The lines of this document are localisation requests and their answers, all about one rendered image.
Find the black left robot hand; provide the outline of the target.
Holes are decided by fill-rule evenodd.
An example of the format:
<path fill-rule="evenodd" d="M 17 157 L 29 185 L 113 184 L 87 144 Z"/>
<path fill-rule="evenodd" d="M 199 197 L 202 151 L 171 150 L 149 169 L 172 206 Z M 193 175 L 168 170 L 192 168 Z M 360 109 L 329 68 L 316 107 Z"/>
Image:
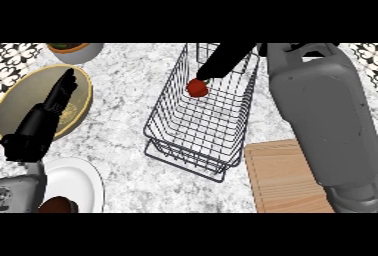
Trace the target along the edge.
<path fill-rule="evenodd" d="M 46 100 L 37 103 L 25 115 L 13 134 L 0 140 L 7 161 L 37 162 L 43 159 L 57 129 L 59 118 L 78 85 L 69 68 L 56 81 Z"/>

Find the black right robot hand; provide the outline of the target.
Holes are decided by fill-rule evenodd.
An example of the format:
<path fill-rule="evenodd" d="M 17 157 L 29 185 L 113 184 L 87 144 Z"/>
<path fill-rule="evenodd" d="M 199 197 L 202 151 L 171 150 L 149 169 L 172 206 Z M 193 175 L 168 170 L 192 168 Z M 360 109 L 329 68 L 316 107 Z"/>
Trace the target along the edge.
<path fill-rule="evenodd" d="M 221 42 L 196 72 L 198 80 L 223 78 L 255 47 L 254 43 Z"/>

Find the wooden cutting board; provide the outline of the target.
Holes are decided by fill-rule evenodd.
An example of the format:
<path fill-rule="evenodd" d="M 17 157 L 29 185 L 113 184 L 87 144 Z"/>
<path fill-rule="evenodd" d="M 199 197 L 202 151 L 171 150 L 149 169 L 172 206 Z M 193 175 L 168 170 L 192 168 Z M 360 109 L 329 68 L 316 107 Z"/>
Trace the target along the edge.
<path fill-rule="evenodd" d="M 332 213 L 295 139 L 245 146 L 258 213 Z"/>

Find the olive round pan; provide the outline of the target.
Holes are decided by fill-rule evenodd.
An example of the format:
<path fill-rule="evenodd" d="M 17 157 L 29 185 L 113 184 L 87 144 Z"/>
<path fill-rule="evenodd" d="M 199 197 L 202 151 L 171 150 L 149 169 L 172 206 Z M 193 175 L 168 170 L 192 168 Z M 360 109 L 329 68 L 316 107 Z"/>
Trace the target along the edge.
<path fill-rule="evenodd" d="M 77 88 L 69 87 L 66 92 L 69 96 L 62 95 L 57 80 L 66 71 L 72 69 Z M 84 70 L 68 64 L 46 66 L 31 72 L 13 85 L 4 95 L 0 97 L 0 138 L 12 134 L 37 103 L 66 102 L 60 109 L 59 123 L 54 133 L 54 139 L 66 136 L 81 124 L 93 101 L 93 86 Z"/>

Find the white plate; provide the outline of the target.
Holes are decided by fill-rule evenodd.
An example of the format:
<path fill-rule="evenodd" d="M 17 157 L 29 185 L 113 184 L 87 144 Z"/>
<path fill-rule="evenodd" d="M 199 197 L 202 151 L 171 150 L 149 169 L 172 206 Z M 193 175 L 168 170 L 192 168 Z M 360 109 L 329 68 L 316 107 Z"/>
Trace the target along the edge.
<path fill-rule="evenodd" d="M 78 158 L 60 158 L 44 164 L 44 171 L 44 200 L 62 196 L 77 203 L 79 213 L 102 213 L 105 187 L 91 163 Z"/>

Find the grey plant pot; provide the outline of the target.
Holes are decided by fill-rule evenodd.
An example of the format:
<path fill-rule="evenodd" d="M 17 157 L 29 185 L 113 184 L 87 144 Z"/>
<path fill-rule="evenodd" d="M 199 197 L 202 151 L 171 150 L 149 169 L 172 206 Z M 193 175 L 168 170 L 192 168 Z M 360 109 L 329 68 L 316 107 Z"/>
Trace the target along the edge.
<path fill-rule="evenodd" d="M 82 64 L 99 55 L 103 49 L 103 43 L 81 43 L 74 48 L 66 49 L 47 45 L 47 48 L 65 64 Z"/>

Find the brown cupcake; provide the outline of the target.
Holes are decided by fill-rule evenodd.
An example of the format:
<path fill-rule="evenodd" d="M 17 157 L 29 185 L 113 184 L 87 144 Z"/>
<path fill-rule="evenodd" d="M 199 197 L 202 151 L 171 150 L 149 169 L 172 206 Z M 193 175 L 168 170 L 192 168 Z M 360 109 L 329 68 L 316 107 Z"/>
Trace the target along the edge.
<path fill-rule="evenodd" d="M 38 208 L 40 213 L 77 213 L 78 205 L 66 197 L 50 198 Z"/>

